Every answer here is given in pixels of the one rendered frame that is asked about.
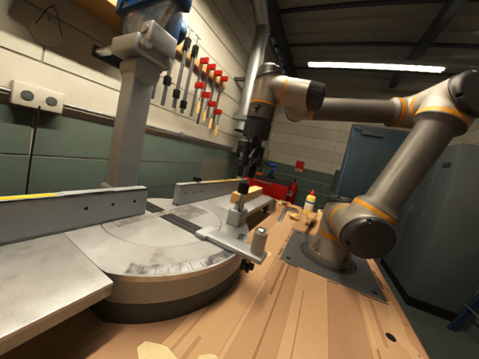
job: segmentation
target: blue object on floor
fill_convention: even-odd
[[[476,310],[479,308],[479,294],[477,294],[468,304],[468,307],[470,307],[473,310]],[[454,318],[454,320],[448,325],[448,329],[452,331],[456,331],[459,329],[459,327],[471,316],[472,312],[464,308],[461,313],[457,314],[457,317]]]

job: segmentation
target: glue bottle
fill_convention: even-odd
[[[311,212],[314,211],[314,204],[316,203],[316,197],[314,196],[314,190],[311,191],[308,196],[306,196],[305,206],[302,207],[302,212],[305,215],[309,215]]]

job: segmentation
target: electrical outlet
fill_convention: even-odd
[[[63,112],[64,96],[60,92],[39,88],[18,80],[11,82],[10,102],[15,105],[38,108],[42,111]]]

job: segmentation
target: robotic arm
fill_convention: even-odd
[[[237,149],[239,170],[248,174],[262,157],[276,104],[287,106],[289,120],[384,123],[412,128],[369,191],[353,200],[330,196],[309,254],[335,269],[348,269],[351,253],[362,258],[387,254],[396,242],[397,212],[453,137],[467,132],[479,117],[479,73],[466,71],[416,95],[390,100],[325,99],[319,82],[284,76],[274,64],[258,70],[245,124],[246,139]]]

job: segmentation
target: wooden tabletop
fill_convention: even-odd
[[[279,259],[293,228],[306,230],[303,214],[278,223],[282,209],[260,223],[269,231],[270,255],[248,274],[242,271],[220,299],[165,322],[109,325],[68,359],[136,359],[144,342],[173,353],[149,359],[428,359],[373,260],[387,303]]]

